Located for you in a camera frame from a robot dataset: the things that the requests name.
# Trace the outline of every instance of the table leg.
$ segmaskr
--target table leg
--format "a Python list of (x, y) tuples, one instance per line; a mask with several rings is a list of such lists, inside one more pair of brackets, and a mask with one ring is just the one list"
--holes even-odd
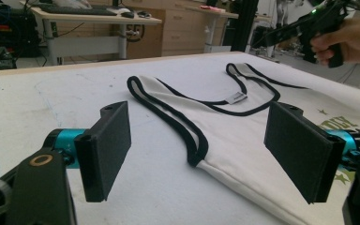
[(204, 53), (210, 53), (212, 51), (213, 35), (215, 34), (215, 27), (218, 21), (217, 17), (212, 17), (208, 26), (209, 33), (206, 36)]
[(54, 54), (54, 36), (52, 31), (52, 25), (50, 20), (43, 19), (43, 29), (45, 31), (44, 38), (46, 39), (46, 43), (48, 44), (49, 56), (52, 61), (52, 66), (57, 66), (57, 57)]
[(121, 35), (118, 39), (118, 51), (120, 59), (127, 59), (127, 26), (125, 24), (119, 25)]

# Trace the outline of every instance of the white cloth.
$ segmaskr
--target white cloth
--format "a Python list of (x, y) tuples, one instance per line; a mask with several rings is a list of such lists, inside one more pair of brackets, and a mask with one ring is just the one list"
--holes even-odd
[(191, 99), (168, 86), (175, 83), (165, 85), (143, 76), (129, 78), (127, 86), (136, 99), (183, 137), (191, 166), (207, 171), (288, 223), (343, 224), (341, 208), (351, 186), (347, 174), (337, 171), (345, 180), (334, 181), (326, 203), (307, 204), (264, 146), (267, 107), (272, 100), (294, 105), (321, 128), (360, 129), (360, 112), (317, 91), (264, 78), (246, 64), (229, 64), (227, 70), (247, 90), (247, 98), (233, 105), (222, 99)]

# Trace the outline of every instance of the white tabletop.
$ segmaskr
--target white tabletop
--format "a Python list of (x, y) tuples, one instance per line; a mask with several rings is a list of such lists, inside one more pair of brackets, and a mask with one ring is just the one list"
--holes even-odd
[(245, 53), (0, 71), (0, 176), (36, 152), (53, 129), (90, 128), (100, 108), (127, 100), (132, 145), (108, 201), (86, 202), (80, 172), (67, 170), (79, 224), (282, 224), (191, 168), (181, 138), (127, 89), (129, 76), (144, 75), (175, 83), (191, 97), (227, 97), (236, 84), (209, 77), (225, 73), (227, 63), (245, 62), (360, 108), (360, 90)]

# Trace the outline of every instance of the white table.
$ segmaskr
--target white table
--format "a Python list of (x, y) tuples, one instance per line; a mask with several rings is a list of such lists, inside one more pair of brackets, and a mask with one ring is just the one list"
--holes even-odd
[[(42, 11), (39, 7), (31, 7), (31, 10), (37, 18), (40, 18), (43, 21), (44, 37), (46, 38), (49, 55), (54, 66), (58, 65), (57, 57), (74, 55), (119, 53), (120, 59), (126, 59), (126, 25), (157, 25), (162, 23), (161, 20), (155, 18), (140, 18), (138, 15), (135, 15), (135, 18), (130, 19), (120, 15), (94, 16), (52, 14)], [(121, 35), (115, 37), (54, 37), (51, 27), (52, 22), (119, 24)]]
[(283, 224), (191, 168), (181, 138), (127, 88), (129, 76), (144, 75), (194, 98), (227, 97), (239, 86), (209, 78), (225, 73), (230, 62), (275, 71), (360, 109), (358, 89), (236, 52), (1, 70), (0, 176), (35, 153), (53, 129), (90, 128), (100, 108), (127, 100), (132, 145), (108, 201), (85, 202), (79, 170), (67, 170), (79, 224)]

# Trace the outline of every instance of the finger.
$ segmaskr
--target finger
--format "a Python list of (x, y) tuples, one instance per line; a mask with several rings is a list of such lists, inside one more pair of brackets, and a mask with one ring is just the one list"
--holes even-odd
[(335, 55), (335, 53), (332, 50), (325, 50), (325, 51), (321, 51), (321, 52), (316, 52), (315, 56), (318, 60), (326, 60), (326, 59), (330, 59)]
[(318, 49), (327, 49), (329, 46), (338, 44), (346, 40), (347, 34), (343, 30), (337, 30), (311, 39), (310, 44)]

